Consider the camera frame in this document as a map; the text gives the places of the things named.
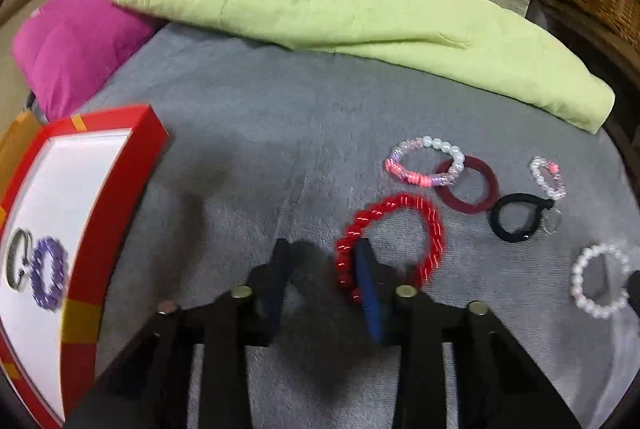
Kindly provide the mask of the silver metal bangle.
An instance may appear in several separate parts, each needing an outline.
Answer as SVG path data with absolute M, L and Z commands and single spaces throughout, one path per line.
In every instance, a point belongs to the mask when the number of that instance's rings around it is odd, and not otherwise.
M 31 254 L 32 233 L 16 229 L 6 250 L 6 282 L 13 291 L 21 293 L 26 287 Z

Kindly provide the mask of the grey blanket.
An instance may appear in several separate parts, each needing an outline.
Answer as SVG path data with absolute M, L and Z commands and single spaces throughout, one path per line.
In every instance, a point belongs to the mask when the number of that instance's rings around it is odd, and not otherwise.
M 605 422 L 637 374 L 637 316 L 597 321 L 570 297 L 582 248 L 613 244 L 639 259 L 637 201 L 608 134 L 421 71 L 176 24 L 88 109 L 131 104 L 152 106 L 170 139 L 108 288 L 99 369 L 160 301 L 206 305 L 286 238 L 296 269 L 282 333 L 248 353 L 255 426 L 388 427 L 397 353 L 375 345 L 341 298 L 332 259 L 357 211 L 402 191 L 382 167 L 390 149 L 429 135 L 487 162 L 503 193 L 536 193 L 530 160 L 551 159 L 567 194 L 559 230 L 521 244 L 500 241 L 484 215 L 442 208 L 446 253 L 427 292 L 487 302 L 586 428 Z

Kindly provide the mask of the red box lid tray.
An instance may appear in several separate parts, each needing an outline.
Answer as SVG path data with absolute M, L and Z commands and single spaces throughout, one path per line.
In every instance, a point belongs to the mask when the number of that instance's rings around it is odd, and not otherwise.
M 16 229 L 64 251 L 61 303 L 18 293 L 1 260 L 1 369 L 41 428 L 59 428 L 94 382 L 96 342 L 120 244 L 168 133 L 149 105 L 44 126 L 20 185 L 1 201 L 1 251 Z

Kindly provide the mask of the orange cardboard box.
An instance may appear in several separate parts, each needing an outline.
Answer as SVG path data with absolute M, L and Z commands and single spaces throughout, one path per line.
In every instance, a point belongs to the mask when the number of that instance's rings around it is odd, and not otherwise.
M 1 200 L 12 193 L 14 184 L 23 181 L 27 158 L 42 130 L 42 124 L 30 110 L 20 112 L 1 137 Z

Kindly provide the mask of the light green folded blanket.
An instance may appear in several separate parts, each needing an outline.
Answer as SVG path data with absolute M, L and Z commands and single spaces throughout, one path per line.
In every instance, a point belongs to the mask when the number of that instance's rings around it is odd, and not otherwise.
M 488 0 L 109 0 L 290 50 L 382 60 L 597 132 L 613 90 L 548 31 Z

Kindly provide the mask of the magenta pillow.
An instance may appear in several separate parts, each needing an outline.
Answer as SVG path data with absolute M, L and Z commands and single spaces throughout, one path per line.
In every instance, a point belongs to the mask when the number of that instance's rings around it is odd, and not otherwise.
M 166 25 L 109 0 L 49 0 L 12 40 L 12 55 L 43 116 L 72 115 Z

